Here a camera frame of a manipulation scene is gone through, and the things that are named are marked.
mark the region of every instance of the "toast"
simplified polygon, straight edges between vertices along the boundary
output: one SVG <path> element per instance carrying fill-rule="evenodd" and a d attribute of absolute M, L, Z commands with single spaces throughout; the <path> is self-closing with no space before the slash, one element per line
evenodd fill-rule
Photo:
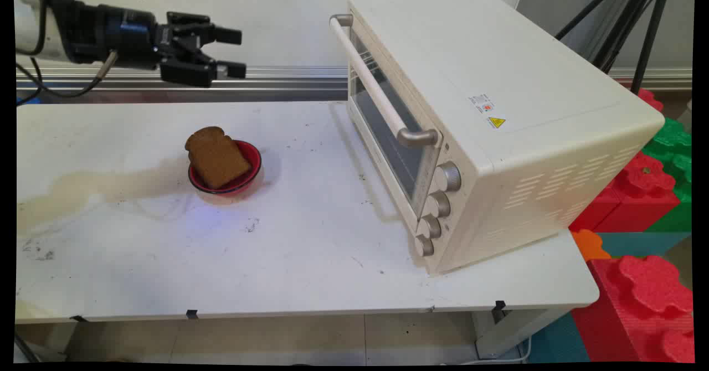
<path fill-rule="evenodd" d="M 239 147 L 221 128 L 210 126 L 193 133 L 184 144 L 189 161 L 210 189 L 218 189 L 251 170 Z"/>

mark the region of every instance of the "toaster oven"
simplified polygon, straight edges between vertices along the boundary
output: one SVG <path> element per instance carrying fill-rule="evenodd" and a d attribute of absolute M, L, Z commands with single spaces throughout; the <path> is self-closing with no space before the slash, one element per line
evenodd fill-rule
<path fill-rule="evenodd" d="M 348 5 L 347 110 L 432 275 L 568 228 L 664 123 L 502 0 Z"/>

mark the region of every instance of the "oven knob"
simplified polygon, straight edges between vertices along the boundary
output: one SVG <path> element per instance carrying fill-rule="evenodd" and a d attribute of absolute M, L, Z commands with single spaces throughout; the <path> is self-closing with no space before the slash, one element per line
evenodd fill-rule
<path fill-rule="evenodd" d="M 433 215 L 427 214 L 421 218 L 416 228 L 416 235 L 423 235 L 430 240 L 441 236 L 441 225 Z"/>
<path fill-rule="evenodd" d="M 460 188 L 460 172 L 450 161 L 436 167 L 433 180 L 441 191 L 458 191 Z"/>
<path fill-rule="evenodd" d="M 423 257 L 433 255 L 433 243 L 431 243 L 430 239 L 423 237 L 423 235 L 417 235 L 413 240 L 413 244 L 416 247 L 416 253 L 418 253 L 419 256 Z"/>
<path fill-rule="evenodd" d="M 426 198 L 423 213 L 432 214 L 434 217 L 450 215 L 450 201 L 443 191 L 436 191 Z"/>

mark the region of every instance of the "table leg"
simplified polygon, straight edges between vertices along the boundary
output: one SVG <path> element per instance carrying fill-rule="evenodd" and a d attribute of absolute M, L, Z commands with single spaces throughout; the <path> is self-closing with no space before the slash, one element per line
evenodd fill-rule
<path fill-rule="evenodd" d="M 539 308 L 539 310 L 512 310 L 505 318 L 487 328 L 483 327 L 476 335 L 476 346 L 481 359 L 497 358 L 515 345 L 537 333 L 568 313 L 571 308 Z"/>

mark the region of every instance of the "red bowl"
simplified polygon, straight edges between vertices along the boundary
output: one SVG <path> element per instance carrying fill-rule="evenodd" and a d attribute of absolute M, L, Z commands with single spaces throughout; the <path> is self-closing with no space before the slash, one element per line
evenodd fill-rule
<path fill-rule="evenodd" d="M 224 184 L 219 189 L 211 189 L 204 184 L 202 177 L 190 164 L 187 172 L 189 182 L 199 191 L 220 197 L 233 197 L 248 188 L 253 183 L 256 175 L 259 174 L 259 170 L 261 170 L 261 152 L 246 141 L 234 140 L 234 145 L 239 147 L 241 154 L 246 158 L 246 161 L 249 161 L 251 170 Z"/>

